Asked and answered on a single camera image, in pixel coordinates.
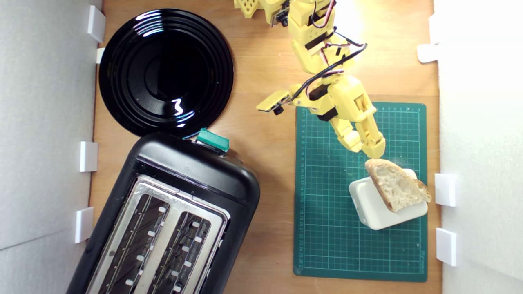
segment wooden table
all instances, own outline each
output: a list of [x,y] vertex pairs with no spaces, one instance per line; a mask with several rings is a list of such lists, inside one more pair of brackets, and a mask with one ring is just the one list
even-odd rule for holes
[[[431,0],[342,0],[353,8],[358,40],[369,43],[352,69],[374,101],[409,101],[427,105],[428,181],[434,191],[439,171],[438,84],[435,64],[421,65],[416,46],[427,43]],[[297,277],[292,273],[294,202],[294,109],[276,117],[255,110],[272,91],[301,83],[303,73],[287,29],[270,28],[258,12],[244,19],[232,0],[104,0],[105,41],[128,19],[147,10],[181,8],[213,22],[230,43],[235,82],[227,108],[209,128],[231,140],[240,159],[256,170],[261,185],[258,209],[229,278],[225,293],[441,293],[441,264],[435,254],[440,211],[428,212],[428,281],[403,283]],[[90,205],[98,218],[123,162],[137,137],[119,126],[97,90],[95,142],[99,167],[93,174]]]

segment toaster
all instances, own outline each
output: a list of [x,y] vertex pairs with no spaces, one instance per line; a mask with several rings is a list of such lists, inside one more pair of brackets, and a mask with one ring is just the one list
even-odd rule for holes
[[259,201],[222,139],[140,138],[125,161],[68,294],[221,293]]

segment green button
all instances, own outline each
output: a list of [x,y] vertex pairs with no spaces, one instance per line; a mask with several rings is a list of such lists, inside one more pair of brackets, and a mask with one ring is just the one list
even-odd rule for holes
[[200,130],[196,140],[217,148],[223,152],[229,151],[229,140],[227,138],[218,136],[215,133],[209,132],[206,128]]

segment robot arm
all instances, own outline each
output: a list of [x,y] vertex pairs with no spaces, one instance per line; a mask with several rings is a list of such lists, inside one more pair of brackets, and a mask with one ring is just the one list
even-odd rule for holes
[[[256,108],[278,115],[285,105],[306,107],[319,119],[330,122],[346,149],[363,150],[370,158],[380,158],[385,152],[385,138],[374,120],[376,108],[362,84],[346,74],[354,62],[352,58],[366,44],[336,33],[335,0],[235,0],[236,4],[240,8],[243,5],[244,14],[253,4],[264,9],[271,25],[276,20],[288,26],[291,46],[302,69],[314,75],[303,85],[291,86],[289,91],[274,92]],[[351,52],[353,47],[359,50]]]

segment green cutting mat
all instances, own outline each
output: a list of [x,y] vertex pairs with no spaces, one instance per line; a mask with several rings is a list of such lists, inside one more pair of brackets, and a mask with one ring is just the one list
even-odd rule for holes
[[[384,159],[427,183],[426,108],[374,103]],[[294,273],[347,279],[427,280],[427,216],[374,231],[358,218],[348,186],[367,177],[366,156],[347,151],[328,122],[297,108]]]

